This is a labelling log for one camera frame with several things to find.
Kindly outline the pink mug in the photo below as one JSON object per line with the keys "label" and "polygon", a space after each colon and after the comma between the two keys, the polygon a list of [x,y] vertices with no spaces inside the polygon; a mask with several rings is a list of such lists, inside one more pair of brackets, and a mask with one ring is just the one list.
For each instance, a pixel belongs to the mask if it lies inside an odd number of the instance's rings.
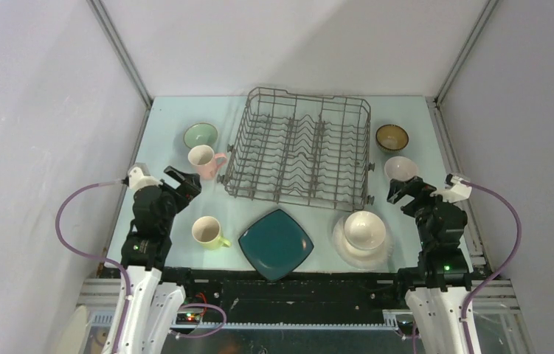
{"label": "pink mug", "polygon": [[214,180],[218,171],[227,163],[225,153],[216,153],[209,145],[197,145],[187,155],[188,162],[203,180]]}

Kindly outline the pale green bowl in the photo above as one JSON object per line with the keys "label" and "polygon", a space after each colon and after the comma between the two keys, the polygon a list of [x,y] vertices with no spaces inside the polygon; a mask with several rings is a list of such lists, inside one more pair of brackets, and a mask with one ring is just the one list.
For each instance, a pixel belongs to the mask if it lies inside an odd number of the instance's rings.
{"label": "pale green bowl", "polygon": [[212,147],[217,139],[218,129],[208,122],[199,122],[191,125],[183,135],[184,144],[189,149],[199,145],[209,145]]}

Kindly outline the white ribbed bowl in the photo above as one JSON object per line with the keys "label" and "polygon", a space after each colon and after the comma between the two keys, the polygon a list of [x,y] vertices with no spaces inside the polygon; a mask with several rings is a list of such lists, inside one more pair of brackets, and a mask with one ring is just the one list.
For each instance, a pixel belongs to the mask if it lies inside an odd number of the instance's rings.
{"label": "white ribbed bowl", "polygon": [[376,214],[358,211],[346,218],[344,235],[346,241],[355,249],[371,251],[385,244],[387,228]]}

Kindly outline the white scalloped plate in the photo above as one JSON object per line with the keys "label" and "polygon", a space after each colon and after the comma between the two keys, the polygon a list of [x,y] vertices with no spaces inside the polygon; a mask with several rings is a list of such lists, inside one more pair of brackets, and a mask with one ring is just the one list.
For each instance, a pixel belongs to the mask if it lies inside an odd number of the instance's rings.
{"label": "white scalloped plate", "polygon": [[389,264],[389,259],[394,248],[394,240],[391,234],[386,234],[384,242],[373,250],[359,250],[348,243],[344,225],[346,217],[341,217],[333,228],[333,234],[329,240],[336,253],[349,266],[363,271],[380,271]]}

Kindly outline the teal square plate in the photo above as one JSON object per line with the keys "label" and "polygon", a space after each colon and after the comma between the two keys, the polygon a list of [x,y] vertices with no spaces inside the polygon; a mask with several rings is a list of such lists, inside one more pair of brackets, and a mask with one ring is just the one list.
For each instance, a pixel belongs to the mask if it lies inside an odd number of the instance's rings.
{"label": "teal square plate", "polygon": [[282,209],[254,222],[238,238],[238,244],[251,266],[269,282],[296,270],[314,250],[308,233]]}

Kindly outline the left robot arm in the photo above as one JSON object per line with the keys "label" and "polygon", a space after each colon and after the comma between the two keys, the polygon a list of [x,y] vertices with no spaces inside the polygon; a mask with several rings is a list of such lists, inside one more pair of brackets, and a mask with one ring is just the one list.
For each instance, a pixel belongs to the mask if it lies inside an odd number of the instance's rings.
{"label": "left robot arm", "polygon": [[162,282],[172,246],[173,220],[201,193],[200,177],[168,166],[172,187],[136,163],[122,180],[133,190],[133,219],[114,266],[121,273],[120,294],[103,353],[160,353],[180,307],[197,297],[187,280]]}

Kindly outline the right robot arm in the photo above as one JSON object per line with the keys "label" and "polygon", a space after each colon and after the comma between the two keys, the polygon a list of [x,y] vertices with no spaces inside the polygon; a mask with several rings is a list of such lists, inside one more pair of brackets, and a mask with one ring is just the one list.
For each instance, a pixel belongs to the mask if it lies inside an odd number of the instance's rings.
{"label": "right robot arm", "polygon": [[457,205],[472,188],[457,174],[447,175],[446,185],[439,190],[418,176],[390,181],[389,203],[412,199],[401,211],[414,219],[421,246],[417,266],[398,270],[392,296],[411,310],[412,335],[427,353],[480,353],[471,271],[460,248],[468,216]]}

